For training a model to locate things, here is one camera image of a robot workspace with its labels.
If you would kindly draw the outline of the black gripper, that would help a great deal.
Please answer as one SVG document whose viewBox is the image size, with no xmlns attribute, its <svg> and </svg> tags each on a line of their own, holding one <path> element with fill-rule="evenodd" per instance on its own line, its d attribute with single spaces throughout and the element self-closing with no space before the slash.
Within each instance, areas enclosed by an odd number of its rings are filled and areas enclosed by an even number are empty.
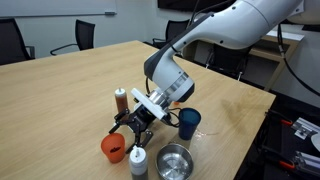
<svg viewBox="0 0 320 180">
<path fill-rule="evenodd" d="M 125 151 L 126 154 L 129 154 L 134 146 L 144 148 L 149 143 L 153 132 L 147 129 L 155 119 L 156 117 L 144 105 L 139 105 L 133 112 L 125 108 L 114 117 L 115 123 L 109 133 L 114 133 L 121 125 L 129 121 L 128 126 L 136 133 L 134 143 Z"/>
</svg>

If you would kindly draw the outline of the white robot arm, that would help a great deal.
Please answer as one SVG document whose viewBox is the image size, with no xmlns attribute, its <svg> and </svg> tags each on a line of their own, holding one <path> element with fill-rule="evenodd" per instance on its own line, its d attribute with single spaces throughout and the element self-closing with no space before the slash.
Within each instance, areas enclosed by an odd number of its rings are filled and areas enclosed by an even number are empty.
<svg viewBox="0 0 320 180">
<path fill-rule="evenodd" d="M 144 74 L 157 88 L 146 95 L 133 89 L 137 108 L 118 113 L 113 128 L 130 127 L 135 134 L 134 145 L 145 147 L 153 136 L 148 126 L 156 119 L 170 124 L 170 104 L 184 102 L 194 92 L 194 81 L 173 60 L 178 51 L 195 40 L 228 49 L 244 49 L 284 20 L 304 25 L 319 24 L 320 0 L 236 0 L 220 12 L 201 16 L 144 62 Z"/>
</svg>

